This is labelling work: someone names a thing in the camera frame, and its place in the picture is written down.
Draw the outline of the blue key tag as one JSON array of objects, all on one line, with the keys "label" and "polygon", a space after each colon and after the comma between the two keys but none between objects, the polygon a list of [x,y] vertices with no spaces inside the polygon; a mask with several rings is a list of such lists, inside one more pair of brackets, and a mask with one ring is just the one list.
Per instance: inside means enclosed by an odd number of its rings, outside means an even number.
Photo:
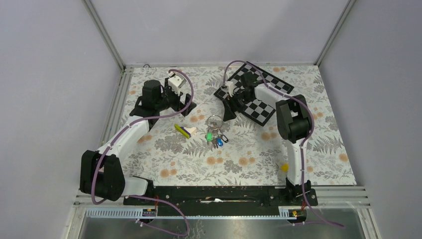
[{"label": "blue key tag", "polygon": [[217,147],[222,147],[223,146],[223,141],[222,141],[222,139],[220,137],[217,137],[215,139],[215,143],[216,143]]}]

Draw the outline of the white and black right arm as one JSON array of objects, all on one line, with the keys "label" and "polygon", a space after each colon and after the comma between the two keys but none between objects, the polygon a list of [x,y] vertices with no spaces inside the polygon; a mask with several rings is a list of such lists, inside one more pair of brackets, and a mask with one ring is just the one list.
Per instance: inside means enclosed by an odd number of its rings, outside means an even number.
[{"label": "white and black right arm", "polygon": [[298,205],[311,190],[311,183],[305,174],[308,139],[315,123],[303,95],[290,96],[272,87],[266,79],[257,81],[250,72],[240,76],[240,87],[231,81],[221,86],[224,93],[223,120],[236,117],[246,104],[260,100],[275,110],[277,129],[286,145],[289,169],[287,172],[285,197],[288,203]]}]

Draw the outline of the black key tag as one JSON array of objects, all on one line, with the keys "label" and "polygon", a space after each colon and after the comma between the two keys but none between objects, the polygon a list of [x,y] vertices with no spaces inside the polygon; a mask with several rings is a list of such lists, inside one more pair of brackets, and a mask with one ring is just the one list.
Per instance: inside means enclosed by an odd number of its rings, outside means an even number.
[{"label": "black key tag", "polygon": [[219,138],[222,142],[224,143],[228,143],[228,138],[224,135],[224,134],[220,134]]}]

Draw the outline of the yellow cube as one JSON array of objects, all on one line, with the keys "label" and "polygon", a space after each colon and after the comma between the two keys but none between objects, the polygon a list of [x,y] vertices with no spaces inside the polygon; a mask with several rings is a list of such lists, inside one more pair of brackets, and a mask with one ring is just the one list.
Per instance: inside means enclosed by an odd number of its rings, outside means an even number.
[{"label": "yellow cube", "polygon": [[281,165],[281,167],[280,167],[280,169],[281,169],[283,172],[288,172],[288,170],[289,170],[289,165],[288,165],[288,163],[282,164],[282,165]]}]

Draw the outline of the black and white chessboard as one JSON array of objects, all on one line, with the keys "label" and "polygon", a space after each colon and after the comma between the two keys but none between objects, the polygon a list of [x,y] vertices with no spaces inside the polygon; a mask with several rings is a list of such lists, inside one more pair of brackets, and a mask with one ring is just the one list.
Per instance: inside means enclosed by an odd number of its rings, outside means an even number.
[{"label": "black and white chessboard", "polygon": [[[251,87],[254,89],[254,100],[247,103],[243,109],[232,109],[236,115],[243,114],[247,118],[260,126],[264,126],[272,115],[276,112],[276,102],[283,97],[267,87],[270,86],[283,94],[289,94],[293,91],[294,86],[285,82],[284,80],[274,76],[273,74],[253,65],[250,62],[245,62],[236,70],[226,81],[234,83],[234,89],[237,87],[246,89]],[[214,92],[219,100],[231,99],[227,90],[222,86]]]}]

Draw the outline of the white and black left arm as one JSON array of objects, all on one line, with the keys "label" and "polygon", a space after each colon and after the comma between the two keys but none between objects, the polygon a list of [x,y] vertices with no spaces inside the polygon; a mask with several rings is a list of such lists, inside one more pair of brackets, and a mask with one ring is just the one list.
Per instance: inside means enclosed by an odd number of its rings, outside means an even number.
[{"label": "white and black left arm", "polygon": [[121,196],[135,195],[144,205],[154,200],[153,189],[146,179],[125,176],[122,161],[133,150],[137,141],[145,136],[163,118],[161,112],[173,109],[174,115],[186,116],[196,107],[193,94],[185,94],[181,87],[188,80],[174,74],[161,84],[158,80],[147,80],[142,87],[135,107],[123,127],[96,151],[87,150],[82,155],[80,186],[82,193],[104,200],[116,201]]}]

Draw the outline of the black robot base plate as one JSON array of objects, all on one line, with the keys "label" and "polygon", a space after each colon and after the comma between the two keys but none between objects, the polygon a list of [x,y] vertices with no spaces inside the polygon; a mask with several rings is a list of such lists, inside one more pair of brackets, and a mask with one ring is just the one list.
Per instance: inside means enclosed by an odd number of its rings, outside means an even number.
[{"label": "black robot base plate", "polygon": [[179,216],[279,216],[279,207],[300,209],[305,200],[317,206],[314,189],[287,186],[153,186],[146,196],[153,201],[129,197],[126,206],[151,206],[158,215]]}]

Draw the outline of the floral patterned table mat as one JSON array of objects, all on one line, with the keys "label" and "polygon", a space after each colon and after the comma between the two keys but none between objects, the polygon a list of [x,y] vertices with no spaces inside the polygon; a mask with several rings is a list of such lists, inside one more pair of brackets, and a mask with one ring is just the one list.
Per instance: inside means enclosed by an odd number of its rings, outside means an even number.
[{"label": "floral patterned table mat", "polygon": [[[219,148],[207,144],[207,118],[224,112],[214,92],[223,74],[232,75],[238,67],[181,68],[193,82],[196,108],[186,117],[169,118],[171,111],[163,112],[122,162],[123,172],[160,186],[283,185],[286,173],[280,167],[288,163],[287,142],[278,133],[275,116],[260,126],[239,114],[222,126],[228,143]],[[318,67],[266,66],[264,70],[293,85],[293,95],[304,95],[313,114],[316,127],[308,141],[305,168],[311,183],[356,184]],[[196,127],[197,132],[187,139],[174,124]]]}]

